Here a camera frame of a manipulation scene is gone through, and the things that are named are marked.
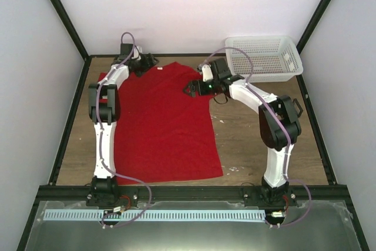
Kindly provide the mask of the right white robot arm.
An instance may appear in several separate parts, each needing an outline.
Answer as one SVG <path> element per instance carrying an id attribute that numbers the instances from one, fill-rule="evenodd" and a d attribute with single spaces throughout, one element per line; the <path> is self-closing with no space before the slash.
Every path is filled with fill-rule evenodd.
<path id="1" fill-rule="evenodd" d="M 261 140 L 267 147 L 267 166 L 261 179 L 262 201 L 273 206 L 288 191 L 288 165 L 297 138 L 301 135 L 299 117 L 288 95 L 277 96 L 253 86 L 250 77 L 232 74 L 225 59 L 205 62 L 198 68 L 201 77 L 190 81 L 183 93 L 191 97 L 224 94 L 258 115 Z"/>

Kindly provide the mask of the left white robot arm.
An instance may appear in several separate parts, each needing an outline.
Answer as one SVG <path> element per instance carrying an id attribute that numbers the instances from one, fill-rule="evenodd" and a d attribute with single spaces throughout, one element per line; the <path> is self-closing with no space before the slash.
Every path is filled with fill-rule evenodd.
<path id="1" fill-rule="evenodd" d="M 120 55 L 112 62 L 109 72 L 89 85 L 88 111 L 96 136 L 96 165 L 88 195 L 91 205 L 114 206 L 118 203 L 117 178 L 145 185 L 139 179 L 117 173 L 115 168 L 115 131 L 121 114 L 119 89 L 131 74 L 140 77 L 157 63 L 153 55 L 143 54 L 136 45 L 121 43 Z"/>

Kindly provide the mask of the red t-shirt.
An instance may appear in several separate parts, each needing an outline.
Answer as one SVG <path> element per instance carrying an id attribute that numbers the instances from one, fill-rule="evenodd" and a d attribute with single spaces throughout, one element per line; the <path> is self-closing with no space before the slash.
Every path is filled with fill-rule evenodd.
<path id="1" fill-rule="evenodd" d="M 115 131 L 117 173 L 147 183 L 222 176 L 210 97 L 183 93 L 199 78 L 193 68 L 173 62 L 124 81 Z"/>

